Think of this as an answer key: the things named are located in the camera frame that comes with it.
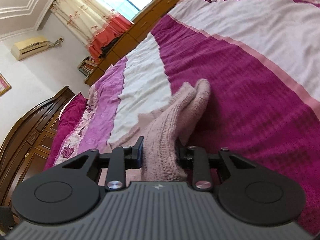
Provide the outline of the pink knit cardigan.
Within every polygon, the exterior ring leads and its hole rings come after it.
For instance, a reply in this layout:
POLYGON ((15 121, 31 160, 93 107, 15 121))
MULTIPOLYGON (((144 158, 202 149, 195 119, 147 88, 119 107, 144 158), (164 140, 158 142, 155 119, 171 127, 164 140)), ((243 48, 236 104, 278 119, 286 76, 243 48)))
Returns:
POLYGON ((176 161, 175 142, 186 144, 206 110, 210 84, 199 79, 195 86, 185 82, 169 103, 150 113, 138 115, 138 122, 106 149, 134 145, 143 137, 143 163, 140 170, 127 171, 127 181, 185 181, 183 168, 176 161))

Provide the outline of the dark clothes on cabinet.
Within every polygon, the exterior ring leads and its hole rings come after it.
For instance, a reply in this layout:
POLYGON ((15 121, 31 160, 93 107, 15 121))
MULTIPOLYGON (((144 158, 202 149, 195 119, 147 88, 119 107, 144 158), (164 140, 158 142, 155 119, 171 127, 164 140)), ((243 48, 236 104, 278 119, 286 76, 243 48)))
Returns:
POLYGON ((98 56, 98 59, 104 59, 107 53, 111 50, 111 48, 118 42, 121 36, 114 38, 108 45, 101 47, 101 52, 98 56))

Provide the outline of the magenta velvet pillow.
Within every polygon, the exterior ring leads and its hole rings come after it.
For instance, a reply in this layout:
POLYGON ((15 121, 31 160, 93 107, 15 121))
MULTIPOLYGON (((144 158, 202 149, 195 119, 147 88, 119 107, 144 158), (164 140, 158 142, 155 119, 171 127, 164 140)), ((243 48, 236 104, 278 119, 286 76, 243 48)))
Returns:
POLYGON ((64 146, 66 138, 75 130, 87 105, 87 99, 81 94, 77 94, 68 102, 61 111, 58 118, 56 136, 52 142, 50 154, 43 171, 54 166, 56 159, 62 157, 69 159, 75 149, 69 144, 64 146))

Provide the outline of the dark wooden headboard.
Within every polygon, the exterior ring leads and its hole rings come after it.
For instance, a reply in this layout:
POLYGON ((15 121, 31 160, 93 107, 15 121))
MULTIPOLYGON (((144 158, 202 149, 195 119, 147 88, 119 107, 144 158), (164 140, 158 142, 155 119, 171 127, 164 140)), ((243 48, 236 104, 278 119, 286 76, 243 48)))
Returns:
POLYGON ((43 170, 60 111, 73 96, 68 86, 63 87, 29 110, 10 130, 1 146, 1 206, 10 206, 15 187, 43 170))

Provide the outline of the stack of books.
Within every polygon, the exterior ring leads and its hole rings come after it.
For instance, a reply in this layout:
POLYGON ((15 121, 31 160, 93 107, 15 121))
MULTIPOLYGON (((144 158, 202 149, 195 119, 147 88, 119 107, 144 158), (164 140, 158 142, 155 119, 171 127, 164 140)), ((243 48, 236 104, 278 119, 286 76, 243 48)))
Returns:
POLYGON ((93 57, 88 56, 84 58, 77 69, 84 74, 85 77, 88 77, 97 67, 98 63, 93 59, 93 57))

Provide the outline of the light wooden window cabinet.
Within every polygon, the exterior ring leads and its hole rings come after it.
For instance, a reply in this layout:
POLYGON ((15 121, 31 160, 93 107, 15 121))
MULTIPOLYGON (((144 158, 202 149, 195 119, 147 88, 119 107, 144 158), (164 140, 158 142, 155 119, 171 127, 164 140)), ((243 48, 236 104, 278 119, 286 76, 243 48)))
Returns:
POLYGON ((154 25, 168 13, 179 0, 155 0, 142 10, 134 19, 130 29, 121 35, 118 42, 111 48, 104 59, 100 59, 96 69, 85 79, 91 86, 104 72, 126 56, 142 42, 154 25))

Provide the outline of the striped purple floral bedspread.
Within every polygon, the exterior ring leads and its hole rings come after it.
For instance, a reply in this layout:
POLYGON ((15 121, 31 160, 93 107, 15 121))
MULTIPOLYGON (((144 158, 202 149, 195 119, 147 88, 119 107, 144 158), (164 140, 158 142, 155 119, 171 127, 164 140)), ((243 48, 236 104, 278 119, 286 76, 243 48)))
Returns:
POLYGON ((181 0, 91 86, 69 159, 110 152, 139 114, 199 79, 210 97, 185 145, 226 146, 295 180, 306 195, 298 222, 318 233, 319 0, 181 0))

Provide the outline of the cream and orange curtain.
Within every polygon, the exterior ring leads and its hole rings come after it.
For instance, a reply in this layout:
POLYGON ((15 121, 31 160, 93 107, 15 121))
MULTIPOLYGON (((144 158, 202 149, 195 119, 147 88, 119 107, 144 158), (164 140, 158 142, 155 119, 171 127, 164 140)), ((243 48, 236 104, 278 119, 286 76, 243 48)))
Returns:
POLYGON ((102 48, 133 25, 103 0, 54 0, 50 10, 97 61, 102 48))

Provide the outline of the framed pink wall picture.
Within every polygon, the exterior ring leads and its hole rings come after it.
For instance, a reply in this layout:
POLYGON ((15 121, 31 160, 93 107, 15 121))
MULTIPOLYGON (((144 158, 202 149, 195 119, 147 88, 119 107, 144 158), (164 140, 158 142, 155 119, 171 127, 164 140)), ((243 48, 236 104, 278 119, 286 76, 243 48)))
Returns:
POLYGON ((11 85, 4 78, 4 76, 2 74, 0 74, 0 96, 3 96, 10 89, 11 89, 11 85))

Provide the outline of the wall air conditioner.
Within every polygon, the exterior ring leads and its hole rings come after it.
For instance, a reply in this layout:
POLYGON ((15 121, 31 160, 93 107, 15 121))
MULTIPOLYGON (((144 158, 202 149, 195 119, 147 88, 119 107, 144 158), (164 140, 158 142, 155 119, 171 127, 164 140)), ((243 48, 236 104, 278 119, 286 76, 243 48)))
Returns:
POLYGON ((11 53, 17 61, 48 49, 50 42, 44 36, 32 37, 15 43, 11 53))

